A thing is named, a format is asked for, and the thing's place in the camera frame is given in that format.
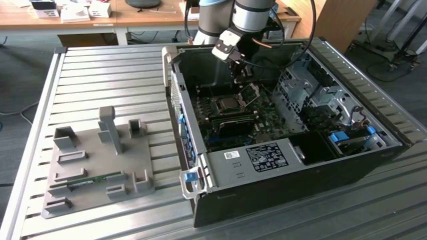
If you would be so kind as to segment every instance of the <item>silver cylinder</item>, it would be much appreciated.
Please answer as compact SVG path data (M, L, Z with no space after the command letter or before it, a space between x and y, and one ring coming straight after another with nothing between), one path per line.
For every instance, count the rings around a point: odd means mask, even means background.
M203 34L221 36L222 32L230 26L233 14L233 0L227 0L219 4L201 6L199 30Z
M237 28L249 33L263 30L274 3L275 0L237 0L233 12Z

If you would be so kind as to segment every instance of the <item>blue connector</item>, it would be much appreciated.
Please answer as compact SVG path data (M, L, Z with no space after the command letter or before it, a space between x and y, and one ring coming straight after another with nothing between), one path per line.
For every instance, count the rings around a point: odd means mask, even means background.
M191 183L199 180L199 175L197 172L187 172L185 174L185 181L186 183Z
M337 142L349 140L350 137L347 136L346 132L338 131L338 132L334 132L334 133L331 134L331 139L333 139L333 141L337 143Z
M374 133L377 133L377 130L375 130L375 128L373 127L373 126L369 126L367 127L367 131L369 131L369 133L373 135Z
M186 123L186 117L185 117L185 114L183 114L183 113L179 115L178 122L179 122L181 124L185 124L185 123Z

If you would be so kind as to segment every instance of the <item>white label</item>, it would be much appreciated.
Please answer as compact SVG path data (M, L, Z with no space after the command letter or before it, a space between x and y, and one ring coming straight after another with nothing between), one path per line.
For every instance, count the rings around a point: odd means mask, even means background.
M94 24L95 27L103 27L103 26L113 26L113 23L97 23Z
M239 152L238 151L230 151L225 153L226 159L234 159L234 158L239 158Z

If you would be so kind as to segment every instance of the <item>circuit board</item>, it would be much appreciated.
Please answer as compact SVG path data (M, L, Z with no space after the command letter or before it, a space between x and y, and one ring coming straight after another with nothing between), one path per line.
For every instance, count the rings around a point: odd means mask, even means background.
M254 83L237 94L191 100L209 152L270 142L290 135L271 91Z

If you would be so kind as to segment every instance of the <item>table leg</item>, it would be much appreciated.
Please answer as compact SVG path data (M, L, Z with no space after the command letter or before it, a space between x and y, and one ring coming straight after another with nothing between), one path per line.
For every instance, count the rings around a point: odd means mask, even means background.
M386 23L389 22L390 17L393 16L397 8L399 7L402 0L394 0L394 3L391 7L389 8L389 11L386 12L385 16L381 19L381 22L378 24L378 27L374 29L370 35L370 41L373 42L381 31L383 30L383 27L386 26Z
M423 0L417 0L414 6L411 7L411 9L407 11L407 14L405 15L405 18L402 19L402 21L399 22L399 25L395 27L395 29L393 30L387 40L394 41L398 34L401 33L402 29L406 27L407 23L410 22L413 16L415 15L417 10L419 9L419 6L422 4Z
M285 27L285 39L290 39L293 37L293 33L297 27L297 21L287 21L283 22L283 27Z
M118 36L118 43L121 46L129 45L127 33L129 33L127 27L117 27L115 28L115 34Z
M425 50L427 49L427 40L425 41L425 43L421 45L421 47L417 49L417 54L422 54L425 52Z

